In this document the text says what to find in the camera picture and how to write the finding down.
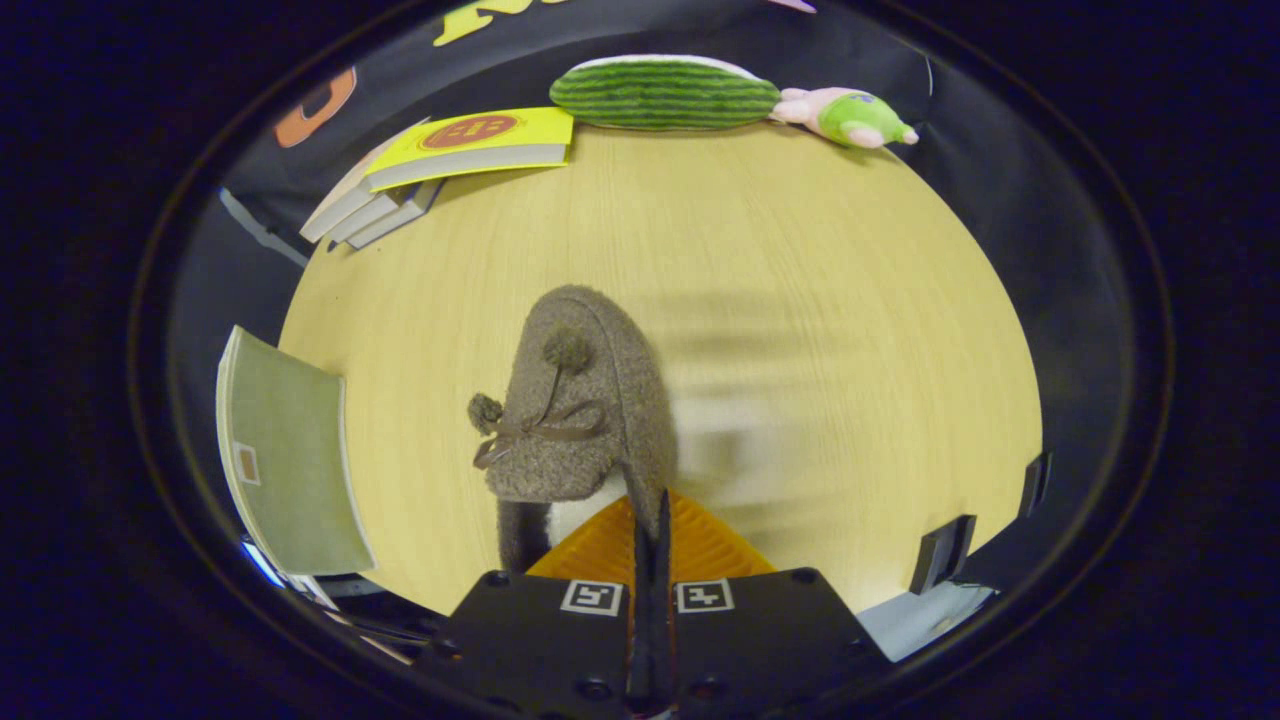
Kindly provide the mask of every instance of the yellow lettering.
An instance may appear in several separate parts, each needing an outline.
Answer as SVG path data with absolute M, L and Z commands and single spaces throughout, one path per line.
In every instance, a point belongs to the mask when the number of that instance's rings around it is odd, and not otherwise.
M 547 5 L 557 5 L 563 1 L 543 0 Z M 477 29 L 489 27 L 489 23 L 493 22 L 493 15 L 481 15 L 479 10 L 518 15 L 532 4 L 534 0 L 476 0 L 475 3 L 463 5 L 457 10 L 444 14 L 444 32 L 440 33 L 440 37 L 431 41 L 431 45 L 440 47 Z

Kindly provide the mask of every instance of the yellow book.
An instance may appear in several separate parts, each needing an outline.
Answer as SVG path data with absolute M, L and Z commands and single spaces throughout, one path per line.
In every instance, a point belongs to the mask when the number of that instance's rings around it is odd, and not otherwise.
M 573 118 L 559 108 L 476 113 L 408 129 L 365 170 L 374 191 L 448 176 L 564 165 Z

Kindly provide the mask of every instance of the pink plush toy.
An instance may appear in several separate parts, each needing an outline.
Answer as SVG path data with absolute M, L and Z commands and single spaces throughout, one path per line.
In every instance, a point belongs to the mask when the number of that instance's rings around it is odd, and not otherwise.
M 769 118 L 801 123 L 810 131 L 846 146 L 881 147 L 886 142 L 915 145 L 920 137 L 879 97 L 861 90 L 788 87 Z

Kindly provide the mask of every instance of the red circular logo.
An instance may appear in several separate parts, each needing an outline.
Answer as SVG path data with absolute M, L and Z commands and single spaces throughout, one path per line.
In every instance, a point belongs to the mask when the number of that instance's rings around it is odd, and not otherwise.
M 499 136 L 516 127 L 518 120 L 511 115 L 480 115 L 449 123 L 422 138 L 422 150 L 457 147 Z

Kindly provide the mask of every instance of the brown ribbon bow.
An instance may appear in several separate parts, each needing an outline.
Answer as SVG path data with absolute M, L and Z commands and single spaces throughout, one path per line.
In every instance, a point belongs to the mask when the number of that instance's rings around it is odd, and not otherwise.
M 585 410 L 599 410 L 595 421 L 586 428 L 553 428 L 556 423 L 563 423 L 573 415 L 582 413 Z M 599 400 L 585 400 L 573 405 L 572 407 L 566 407 L 557 413 L 548 414 L 545 410 L 540 418 L 530 418 L 520 424 L 503 423 L 502 420 L 489 423 L 489 430 L 498 433 L 483 443 L 480 448 L 476 450 L 475 460 L 471 461 L 472 465 L 480 470 L 486 470 L 490 465 L 498 461 L 499 457 L 507 455 L 516 447 L 516 442 L 521 438 L 529 436 L 538 436 L 543 439 L 554 441 L 580 441 L 589 439 L 599 436 L 604 432 L 604 404 Z

